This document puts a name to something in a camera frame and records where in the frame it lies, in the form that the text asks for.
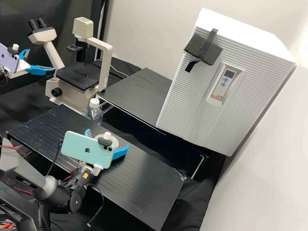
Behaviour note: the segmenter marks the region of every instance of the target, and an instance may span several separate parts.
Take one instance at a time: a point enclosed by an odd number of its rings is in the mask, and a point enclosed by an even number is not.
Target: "white cable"
[[[125,73],[123,73],[123,72],[120,72],[120,71],[118,71],[117,69],[115,69],[111,64],[110,64],[110,66],[111,66],[112,69],[114,69],[116,72],[119,72],[120,74],[125,75],[126,77],[129,77],[129,75],[127,75],[127,74],[125,74]]]
[[[97,39],[100,39],[100,31],[102,29],[102,21],[103,21],[103,15],[104,15],[104,8],[105,8],[105,2],[103,4],[102,10],[100,11],[100,18],[99,18],[98,30],[97,30]],[[94,60],[96,59],[97,51],[98,51],[98,48],[96,47],[95,48]]]

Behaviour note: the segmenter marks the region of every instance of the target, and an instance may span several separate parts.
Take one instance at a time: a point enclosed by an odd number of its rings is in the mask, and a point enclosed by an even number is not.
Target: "mint green smartphone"
[[[114,146],[104,146],[97,140],[80,135],[75,132],[67,131],[64,136],[61,153],[89,164],[95,164],[102,168],[109,168]]]

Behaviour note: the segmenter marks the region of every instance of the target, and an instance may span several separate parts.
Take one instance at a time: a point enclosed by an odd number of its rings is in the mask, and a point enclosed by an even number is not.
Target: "red cable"
[[[5,228],[8,228],[9,226],[11,226],[12,224],[11,223],[6,223],[5,225],[2,225],[0,227],[0,229],[5,229]]]
[[[15,148],[14,146],[6,146],[6,145],[0,145],[0,148],[10,148],[10,149],[14,149],[16,150],[17,152],[20,152],[26,160],[28,160],[28,156],[23,152],[23,151],[20,151],[18,150],[17,148]]]
[[[66,180],[68,180],[69,178],[71,178],[71,176],[66,177],[66,178],[63,180],[63,182],[66,181]]]
[[[14,189],[16,189],[16,190],[18,190],[18,191],[21,191],[21,192],[23,192],[23,193],[26,193],[26,194],[32,196],[32,193],[30,193],[30,192],[28,192],[28,191],[25,191],[25,190],[22,190],[22,189],[19,189],[19,188],[16,188],[16,187],[13,187],[12,185],[10,185],[10,184],[9,184],[9,180],[10,180],[10,179],[7,179],[7,181],[5,182],[8,186],[10,186],[10,187],[12,187],[12,188],[14,188]]]
[[[19,189],[19,188],[15,188],[15,187],[12,187],[12,188],[14,188],[14,189],[16,189],[16,190],[18,190],[18,191],[21,191],[21,192],[23,192],[23,193],[26,193],[26,194],[28,194],[28,195],[30,195],[30,196],[33,195],[32,193],[30,193],[30,192],[28,192],[28,191],[25,191],[25,190],[22,190],[22,189]]]
[[[4,85],[1,85],[0,87],[4,87],[4,86],[7,84],[7,82],[8,82],[7,75],[5,75],[5,78],[6,78],[5,84],[4,84]]]

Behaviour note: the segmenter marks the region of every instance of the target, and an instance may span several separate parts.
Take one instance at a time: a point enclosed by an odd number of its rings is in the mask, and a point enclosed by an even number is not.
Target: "incubator control panel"
[[[222,101],[236,74],[237,70],[226,67],[222,75],[218,77],[218,83],[213,90],[211,97]]]

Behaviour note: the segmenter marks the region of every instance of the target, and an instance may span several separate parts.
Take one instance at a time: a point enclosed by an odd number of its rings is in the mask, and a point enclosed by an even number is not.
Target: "smartphone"
[[[97,140],[67,131],[65,133],[61,153],[86,163],[98,165],[102,168],[109,168],[115,148],[110,145],[106,146],[98,143]]]
[[[16,73],[19,65],[19,56],[8,52],[2,43],[0,43],[0,64],[11,73]]]

